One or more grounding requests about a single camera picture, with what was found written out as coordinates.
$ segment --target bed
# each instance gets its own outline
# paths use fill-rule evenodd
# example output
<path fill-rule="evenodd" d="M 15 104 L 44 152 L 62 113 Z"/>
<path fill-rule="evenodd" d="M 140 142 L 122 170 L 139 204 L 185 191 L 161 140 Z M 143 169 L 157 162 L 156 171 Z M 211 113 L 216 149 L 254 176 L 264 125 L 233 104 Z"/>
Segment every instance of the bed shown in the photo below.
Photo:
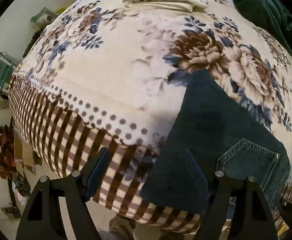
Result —
<path fill-rule="evenodd" d="M 291 172 L 282 195 L 292 203 L 292 57 L 232 0 L 209 0 L 192 13 L 78 0 L 14 71 L 11 114 L 61 177 L 80 170 L 100 147 L 110 149 L 93 201 L 139 223 L 194 234 L 198 214 L 155 206 L 139 191 L 180 110 L 189 74 L 201 68 L 284 144 Z"/>

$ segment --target blue flower pattern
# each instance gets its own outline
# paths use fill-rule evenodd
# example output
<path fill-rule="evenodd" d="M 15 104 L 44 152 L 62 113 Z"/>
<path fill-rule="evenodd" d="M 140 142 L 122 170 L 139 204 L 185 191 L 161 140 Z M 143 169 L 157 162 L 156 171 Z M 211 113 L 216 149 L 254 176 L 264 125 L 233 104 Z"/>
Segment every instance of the blue flower pattern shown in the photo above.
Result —
<path fill-rule="evenodd" d="M 224 20 L 223 22 L 214 22 L 214 27 L 217 30 L 222 29 L 223 26 L 225 26 L 225 25 L 228 25 L 228 26 L 230 26 L 230 28 L 233 29 L 233 31 L 238 33 L 238 26 L 231 19 L 224 17 L 223 20 Z M 206 31 L 204 31 L 202 29 L 202 27 L 206 26 L 206 24 L 203 22 L 200 22 L 198 20 L 195 20 L 195 17 L 193 17 L 193 16 L 190 16 L 190 18 L 185 17 L 185 22 L 186 22 L 185 27 L 191 27 L 191 29 L 183 30 L 184 33 L 186 33 L 186 34 L 189 32 L 205 33 L 212 40 L 216 40 L 214 31 L 210 28 L 208 28 Z M 225 47 L 232 48 L 234 46 L 234 44 L 236 44 L 234 41 L 231 41 L 228 38 L 221 37 L 221 36 L 219 36 L 219 38 Z M 239 47 L 240 46 L 245 46 L 252 53 L 257 55 L 257 57 L 260 57 L 260 53 L 252 45 L 239 45 Z M 181 59 L 181 57 L 178 57 L 177 55 L 172 55 L 172 54 L 167 54 L 163 57 L 163 60 L 167 64 L 170 64 L 171 66 L 177 68 L 177 70 L 175 72 L 171 73 L 168 76 L 167 83 L 172 84 L 174 86 L 186 87 L 189 80 L 190 80 L 190 73 L 187 72 L 186 70 L 183 70 L 180 68 L 180 66 L 179 66 L 180 59 Z M 271 84 L 273 86 L 273 89 L 275 90 L 276 97 L 277 97 L 278 101 L 280 102 L 280 104 L 282 105 L 282 107 L 285 108 L 284 100 L 282 98 L 282 95 L 281 95 L 281 92 L 279 89 L 280 87 L 278 86 L 276 79 L 273 75 L 273 71 L 275 71 L 275 70 L 270 67 L 270 64 L 269 64 L 267 59 L 264 61 L 264 66 L 268 69 L 268 71 L 270 71 Z M 226 69 L 223 69 L 223 73 L 229 74 Z M 258 122 L 263 124 L 270 131 L 271 130 L 270 127 L 272 124 L 271 112 L 274 109 L 267 108 L 263 104 L 261 104 L 261 105 L 254 104 L 253 101 L 245 95 L 244 89 L 239 87 L 235 81 L 230 79 L 230 84 L 233 88 L 233 92 L 235 94 L 237 94 L 240 98 L 238 104 L 241 105 L 242 107 L 244 107 L 245 109 L 247 109 L 249 111 L 249 113 L 255 118 L 255 120 L 257 120 Z M 292 131 L 290 117 L 288 116 L 287 112 L 284 113 L 283 118 L 280 121 L 286 127 L 287 132 Z"/>

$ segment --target jeans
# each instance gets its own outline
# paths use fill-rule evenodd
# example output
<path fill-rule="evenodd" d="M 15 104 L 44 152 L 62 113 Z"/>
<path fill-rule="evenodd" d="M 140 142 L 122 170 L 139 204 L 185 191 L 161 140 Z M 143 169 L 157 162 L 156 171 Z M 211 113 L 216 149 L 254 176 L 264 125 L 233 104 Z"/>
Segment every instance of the jeans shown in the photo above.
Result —
<path fill-rule="evenodd" d="M 290 171 L 283 144 L 229 98 L 206 69 L 190 79 L 141 197 L 157 206 L 205 213 L 209 185 L 187 153 L 191 148 L 195 159 L 232 178 L 254 176 L 271 205 Z"/>

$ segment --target metal bolt head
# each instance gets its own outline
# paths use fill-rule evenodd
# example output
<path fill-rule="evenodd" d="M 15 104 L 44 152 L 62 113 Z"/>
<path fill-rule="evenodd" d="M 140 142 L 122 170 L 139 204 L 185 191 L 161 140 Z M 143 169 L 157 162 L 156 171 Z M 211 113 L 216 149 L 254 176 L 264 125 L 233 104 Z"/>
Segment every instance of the metal bolt head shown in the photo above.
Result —
<path fill-rule="evenodd" d="M 256 181 L 256 179 L 253 176 L 248 176 L 248 180 L 250 182 L 255 182 Z"/>
<path fill-rule="evenodd" d="M 40 180 L 40 182 L 46 182 L 47 179 L 48 179 L 47 176 L 42 176 L 39 180 Z"/>
<path fill-rule="evenodd" d="M 224 173 L 223 173 L 222 171 L 216 171 L 216 172 L 215 172 L 215 175 L 216 175 L 217 177 L 222 177 L 222 176 L 224 176 Z"/>
<path fill-rule="evenodd" d="M 73 171 L 73 172 L 71 173 L 71 175 L 72 175 L 73 177 L 78 177 L 78 176 L 80 175 L 80 171 Z"/>

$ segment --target polka dot pattern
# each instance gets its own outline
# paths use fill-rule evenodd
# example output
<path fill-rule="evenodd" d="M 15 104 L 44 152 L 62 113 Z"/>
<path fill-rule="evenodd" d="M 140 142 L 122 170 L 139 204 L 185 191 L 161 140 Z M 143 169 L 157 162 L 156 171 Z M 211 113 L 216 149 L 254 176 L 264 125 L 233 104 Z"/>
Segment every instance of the polka dot pattern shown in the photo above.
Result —
<path fill-rule="evenodd" d="M 135 130 L 135 129 L 137 128 L 137 125 L 136 125 L 135 123 L 131 123 L 131 124 L 130 124 L 130 128 L 131 128 L 132 130 Z"/>

